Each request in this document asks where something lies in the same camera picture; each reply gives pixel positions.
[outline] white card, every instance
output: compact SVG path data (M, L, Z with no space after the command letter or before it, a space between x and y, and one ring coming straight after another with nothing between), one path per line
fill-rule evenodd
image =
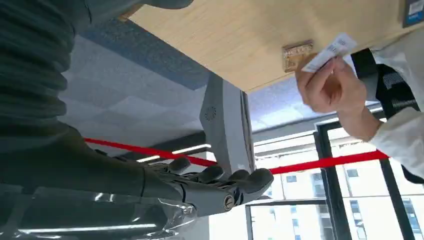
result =
M316 55L308 64L306 64L302 71L315 73L330 59L348 54L357 46L357 42L354 41L346 33L339 34L335 40L324 48L318 55Z

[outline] robotic hand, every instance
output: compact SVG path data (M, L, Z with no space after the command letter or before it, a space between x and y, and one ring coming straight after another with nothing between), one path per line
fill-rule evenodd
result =
M241 169L228 178L221 178L224 170L218 165L209 166L202 172L175 174L184 171L189 163L188 159L179 158L167 167L163 163L149 167L157 172L160 180L177 189L184 196L181 201L193 205L199 217L225 213L235 206L257 200L274 180L265 168L252 174Z

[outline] label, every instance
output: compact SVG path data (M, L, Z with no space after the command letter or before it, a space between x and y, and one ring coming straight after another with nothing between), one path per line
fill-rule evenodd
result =
M424 0L406 0L403 27L407 28L424 21Z
M423 8L424 0L419 0L417 2L411 3L411 5L409 5L409 15L419 13L423 10Z
M316 55L308 64L306 64L302 71L315 73L322 68L330 59L348 54L357 46L354 41L346 33L339 34L335 40L330 43L324 50Z

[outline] wooden tabletop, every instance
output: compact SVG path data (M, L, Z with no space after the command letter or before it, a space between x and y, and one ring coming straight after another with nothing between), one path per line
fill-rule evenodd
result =
M143 6L130 19L243 91L287 79L282 46L319 52L345 32L356 51L422 27L402 28L404 0L194 0L179 10Z

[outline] red string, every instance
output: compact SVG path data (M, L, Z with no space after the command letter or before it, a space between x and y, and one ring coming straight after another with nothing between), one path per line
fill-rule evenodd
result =
M85 141L87 143L114 147L118 149L124 149L124 150L136 152L140 154L145 154L145 155L151 155L151 156L158 155L164 159L177 159L177 158L185 157L185 158L188 158L188 160L190 160L192 164L196 164L196 165L204 166L204 167L209 167L209 166L217 164L214 161L209 161L209 160L205 160L205 159L194 157L194 156L186 156L184 154L173 154L171 152L157 150L157 149L148 148L148 147L133 146L133 145L121 144L117 142L97 140L92 138L85 138ZM271 168L270 171L274 175L285 174L285 173L304 171L309 169L328 168L328 167L333 167L336 165L351 164L351 163L365 162L365 161L378 160L378 159L387 159L387 158L388 156L380 151L371 151L371 152L364 152L364 153L352 154L347 156L327 157L317 161L298 163L298 164L294 164L290 166L280 166L276 168Z

